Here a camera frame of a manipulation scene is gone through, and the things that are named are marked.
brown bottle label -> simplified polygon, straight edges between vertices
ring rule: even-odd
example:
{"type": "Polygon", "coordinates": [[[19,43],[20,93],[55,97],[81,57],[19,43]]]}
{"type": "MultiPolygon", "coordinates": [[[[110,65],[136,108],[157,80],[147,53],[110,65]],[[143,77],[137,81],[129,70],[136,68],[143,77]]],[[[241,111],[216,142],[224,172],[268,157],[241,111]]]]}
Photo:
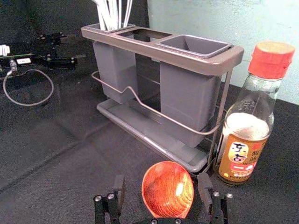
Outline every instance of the brown bottle label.
{"type": "Polygon", "coordinates": [[[244,140],[230,134],[219,167],[219,174],[232,182],[249,179],[262,153],[267,138],[260,141],[244,140]]]}

glass bottle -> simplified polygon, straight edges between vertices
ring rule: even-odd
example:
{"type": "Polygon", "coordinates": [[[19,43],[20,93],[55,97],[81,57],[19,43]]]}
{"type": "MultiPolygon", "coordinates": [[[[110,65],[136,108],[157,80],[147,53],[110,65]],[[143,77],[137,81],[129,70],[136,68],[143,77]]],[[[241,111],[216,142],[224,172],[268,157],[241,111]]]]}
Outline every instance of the glass bottle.
{"type": "Polygon", "coordinates": [[[228,184],[247,181],[273,129],[273,109],[295,48],[280,42],[256,45],[249,75],[228,110],[214,171],[228,184]]]}

gray cable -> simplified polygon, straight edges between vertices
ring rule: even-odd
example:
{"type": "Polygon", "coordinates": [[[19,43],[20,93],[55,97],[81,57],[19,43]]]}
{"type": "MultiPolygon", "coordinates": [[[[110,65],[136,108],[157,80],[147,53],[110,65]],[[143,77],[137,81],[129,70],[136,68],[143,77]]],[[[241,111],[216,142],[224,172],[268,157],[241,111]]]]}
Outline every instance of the gray cable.
{"type": "Polygon", "coordinates": [[[37,71],[37,72],[41,73],[42,75],[44,75],[44,76],[49,80],[49,82],[51,83],[51,87],[52,87],[52,89],[51,89],[51,93],[47,96],[47,98],[45,98],[45,99],[43,99],[42,101],[39,101],[39,102],[37,102],[37,103],[33,103],[33,104],[23,104],[23,103],[19,103],[19,102],[15,101],[14,99],[12,99],[12,98],[9,96],[9,94],[8,94],[8,92],[7,92],[7,90],[6,90],[6,81],[7,81],[7,80],[10,78],[10,76],[12,75],[12,72],[9,71],[9,72],[7,73],[7,75],[5,76],[4,80],[3,80],[3,91],[4,91],[5,95],[7,96],[7,98],[8,98],[10,101],[12,101],[12,102],[14,102],[15,104],[20,105],[20,106],[37,106],[37,105],[40,105],[40,104],[44,103],[45,101],[47,101],[47,100],[52,96],[52,94],[53,94],[53,92],[54,92],[54,84],[53,84],[53,81],[50,79],[49,76],[47,76],[44,72],[42,72],[42,71],[40,71],[40,70],[37,70],[37,69],[29,69],[29,70],[27,70],[26,72],[24,72],[24,73],[22,73],[22,74],[20,74],[20,75],[18,75],[18,76],[25,75],[25,74],[26,74],[27,72],[29,72],[29,71],[37,71]]]}

red bottle cap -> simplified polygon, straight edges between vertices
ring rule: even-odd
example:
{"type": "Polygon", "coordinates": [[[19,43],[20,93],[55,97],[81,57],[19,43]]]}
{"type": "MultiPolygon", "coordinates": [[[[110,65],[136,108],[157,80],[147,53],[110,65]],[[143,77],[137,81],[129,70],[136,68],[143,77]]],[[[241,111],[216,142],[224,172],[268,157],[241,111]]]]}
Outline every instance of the red bottle cap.
{"type": "Polygon", "coordinates": [[[287,43],[264,41],[256,45],[248,71],[267,79],[281,79],[292,63],[295,48],[287,43]]]}

orange wooden spoon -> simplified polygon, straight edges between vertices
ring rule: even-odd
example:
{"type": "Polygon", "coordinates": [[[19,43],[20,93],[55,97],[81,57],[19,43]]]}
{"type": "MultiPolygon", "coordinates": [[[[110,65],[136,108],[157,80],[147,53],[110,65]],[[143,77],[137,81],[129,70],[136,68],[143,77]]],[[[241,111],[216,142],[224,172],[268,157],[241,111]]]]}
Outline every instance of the orange wooden spoon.
{"type": "Polygon", "coordinates": [[[186,218],[194,197],[191,177],[175,162],[157,163],[144,175],[142,197],[146,207],[156,218],[186,218]]]}

